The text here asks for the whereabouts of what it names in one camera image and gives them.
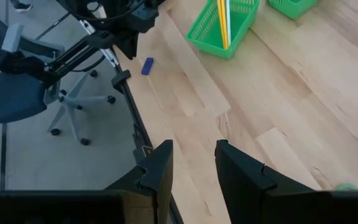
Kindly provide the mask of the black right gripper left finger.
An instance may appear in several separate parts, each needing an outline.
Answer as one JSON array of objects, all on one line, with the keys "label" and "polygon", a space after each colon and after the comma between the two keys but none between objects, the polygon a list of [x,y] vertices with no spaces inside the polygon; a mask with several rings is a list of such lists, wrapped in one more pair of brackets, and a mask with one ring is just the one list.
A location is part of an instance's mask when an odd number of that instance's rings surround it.
[{"label": "black right gripper left finger", "polygon": [[0,223],[166,223],[172,182],[165,140],[106,189],[0,191]]}]

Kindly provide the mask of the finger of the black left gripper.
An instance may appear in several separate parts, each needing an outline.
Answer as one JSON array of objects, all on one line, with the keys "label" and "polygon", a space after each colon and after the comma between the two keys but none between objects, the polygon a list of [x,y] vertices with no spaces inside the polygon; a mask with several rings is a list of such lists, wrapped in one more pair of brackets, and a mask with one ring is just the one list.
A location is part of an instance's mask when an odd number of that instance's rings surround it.
[{"label": "finger of the black left gripper", "polygon": [[131,34],[125,35],[122,39],[121,51],[128,59],[132,58]]},{"label": "finger of the black left gripper", "polygon": [[138,45],[138,32],[133,32],[131,35],[131,57],[134,58],[137,56],[137,45]]}]

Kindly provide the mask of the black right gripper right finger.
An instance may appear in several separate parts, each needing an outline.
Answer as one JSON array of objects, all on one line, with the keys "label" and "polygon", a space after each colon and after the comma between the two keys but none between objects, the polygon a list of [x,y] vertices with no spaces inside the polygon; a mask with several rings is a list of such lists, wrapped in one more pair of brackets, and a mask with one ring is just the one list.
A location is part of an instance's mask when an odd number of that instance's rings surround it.
[{"label": "black right gripper right finger", "polygon": [[232,223],[358,223],[358,190],[313,190],[227,140],[214,155]]}]

